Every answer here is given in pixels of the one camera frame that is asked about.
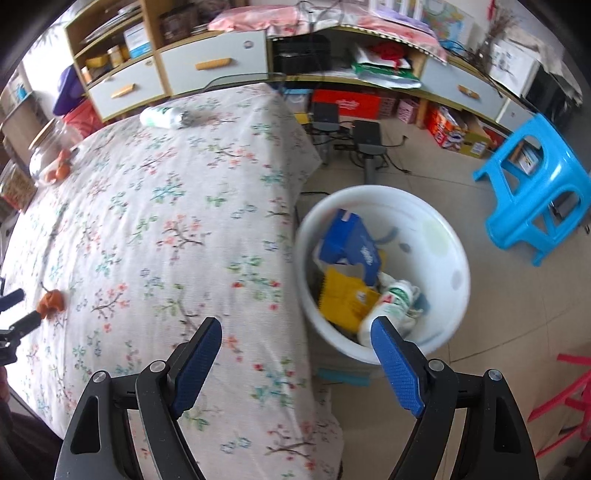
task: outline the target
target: pink cloth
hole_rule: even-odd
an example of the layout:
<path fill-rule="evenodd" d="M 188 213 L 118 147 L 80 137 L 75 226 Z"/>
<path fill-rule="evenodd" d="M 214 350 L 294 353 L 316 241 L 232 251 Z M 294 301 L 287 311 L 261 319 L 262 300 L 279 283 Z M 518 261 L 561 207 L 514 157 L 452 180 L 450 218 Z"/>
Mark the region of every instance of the pink cloth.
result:
<path fill-rule="evenodd" d="M 447 61 L 447 54 L 434 35 L 407 25 L 383 20 L 357 5 L 342 4 L 342 7 L 342 10 L 341 7 L 327 10 L 323 7 L 309 7 L 304 4 L 300 7 L 257 5 L 232 8 L 222 12 L 210 22 L 208 29 L 226 32 L 266 30 L 268 37 L 290 37 L 309 33 L 311 24 L 314 25 L 315 31 L 337 25 L 359 27 L 379 32 L 391 40 L 418 48 L 442 62 Z"/>

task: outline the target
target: floral bedsheet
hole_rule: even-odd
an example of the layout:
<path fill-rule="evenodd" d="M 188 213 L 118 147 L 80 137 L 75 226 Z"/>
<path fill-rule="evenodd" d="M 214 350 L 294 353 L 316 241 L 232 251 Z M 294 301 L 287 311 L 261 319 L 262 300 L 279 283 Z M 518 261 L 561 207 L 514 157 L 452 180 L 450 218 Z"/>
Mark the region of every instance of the floral bedsheet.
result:
<path fill-rule="evenodd" d="M 342 432 L 311 391 L 291 265 L 291 212 L 320 159 L 267 85 L 170 105 L 195 124 L 133 117 L 100 130 L 20 216 L 2 276 L 26 298 L 0 325 L 33 310 L 41 284 L 67 309 L 23 339 L 10 385 L 63 437 L 93 371 L 139 372 L 216 316 L 222 347 L 179 421 L 203 473 L 334 479 Z M 136 414 L 140 464 L 156 479 Z"/>

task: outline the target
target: blue box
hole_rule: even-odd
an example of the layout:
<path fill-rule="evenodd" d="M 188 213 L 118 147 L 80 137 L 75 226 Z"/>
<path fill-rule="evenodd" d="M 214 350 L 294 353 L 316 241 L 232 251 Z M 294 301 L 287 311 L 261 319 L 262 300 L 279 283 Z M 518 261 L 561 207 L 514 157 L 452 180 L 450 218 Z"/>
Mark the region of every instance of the blue box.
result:
<path fill-rule="evenodd" d="M 133 59 L 152 50 L 143 22 L 125 30 L 123 37 L 125 37 L 129 56 Z"/>
<path fill-rule="evenodd" d="M 359 215 L 339 209 L 324 237 L 319 259 L 328 264 L 345 260 L 350 265 L 363 265 L 363 282 L 374 286 L 382 261 L 374 240 Z"/>

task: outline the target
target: floor tile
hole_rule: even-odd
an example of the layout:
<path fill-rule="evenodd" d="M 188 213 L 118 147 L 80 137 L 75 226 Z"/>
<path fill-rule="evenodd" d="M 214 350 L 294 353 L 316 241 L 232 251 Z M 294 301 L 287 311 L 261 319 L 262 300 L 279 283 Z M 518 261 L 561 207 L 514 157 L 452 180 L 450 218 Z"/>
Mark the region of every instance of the floor tile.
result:
<path fill-rule="evenodd" d="M 500 250 L 485 232 L 484 219 L 495 206 L 493 193 L 441 180 L 408 179 L 411 192 L 451 224 L 470 265 L 470 303 L 450 341 L 451 360 L 483 352 L 543 325 L 540 269 L 531 265 L 531 251 L 527 246 Z"/>
<path fill-rule="evenodd" d="M 591 342 L 589 312 L 591 299 L 587 297 L 548 323 L 550 355 L 553 358 L 559 353 L 571 353 Z"/>
<path fill-rule="evenodd" d="M 521 414 L 529 416 L 538 400 L 538 392 L 549 379 L 545 372 L 551 366 L 546 325 L 486 352 L 452 361 L 456 372 L 481 376 L 489 368 L 503 374 L 515 397 Z"/>
<path fill-rule="evenodd" d="M 585 446 L 579 437 L 569 439 L 566 443 L 537 459 L 540 480 L 558 480 L 564 477 L 568 469 L 563 465 L 567 456 L 576 457 Z"/>
<path fill-rule="evenodd" d="M 466 420 L 466 410 L 456 410 L 453 416 L 452 429 L 449 432 L 447 439 L 447 448 L 445 456 L 445 467 L 443 469 L 443 480 L 448 480 L 453 471 L 453 466 L 456 464 L 457 451 L 460 447 L 460 440 L 462 439 L 462 431 L 464 429 L 464 422 Z"/>
<path fill-rule="evenodd" d="M 320 167 L 304 184 L 302 192 L 327 192 L 334 193 L 347 187 L 363 185 L 362 170 L 343 170 L 334 167 Z M 322 200 L 322 194 L 300 195 L 297 202 L 297 213 L 300 218 L 311 210 L 311 208 Z"/>
<path fill-rule="evenodd" d="M 369 387 L 333 386 L 332 412 L 343 428 L 343 480 L 388 478 L 415 418 L 398 404 L 385 378 Z"/>
<path fill-rule="evenodd" d="M 588 298 L 591 285 L 591 237 L 579 229 L 559 245 L 540 267 L 548 320 Z"/>
<path fill-rule="evenodd" d="M 407 125 L 397 118 L 381 120 L 381 123 L 390 144 L 398 144 L 403 135 L 407 136 L 402 147 L 388 150 L 392 159 L 398 159 L 399 166 L 402 165 L 416 176 L 491 190 L 490 182 L 474 182 L 472 178 L 472 173 L 484 164 L 483 160 L 444 150 L 427 130 L 419 130 L 415 125 Z"/>

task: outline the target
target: small yellow container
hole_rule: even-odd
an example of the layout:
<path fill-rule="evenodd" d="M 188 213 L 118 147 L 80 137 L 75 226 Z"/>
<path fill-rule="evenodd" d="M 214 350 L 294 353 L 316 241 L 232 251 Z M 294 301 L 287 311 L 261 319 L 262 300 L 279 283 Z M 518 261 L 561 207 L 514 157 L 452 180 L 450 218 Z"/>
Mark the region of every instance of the small yellow container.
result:
<path fill-rule="evenodd" d="M 107 50 L 107 53 L 109 54 L 109 58 L 111 59 L 111 66 L 113 68 L 116 68 L 119 65 L 123 64 L 123 55 L 121 54 L 121 49 L 118 45 L 115 45 L 114 47 Z"/>
<path fill-rule="evenodd" d="M 92 57 L 91 59 L 86 59 L 86 66 L 90 69 L 100 69 L 107 65 L 109 61 L 109 56 L 105 53 L 104 55 L 99 55 L 98 57 Z"/>

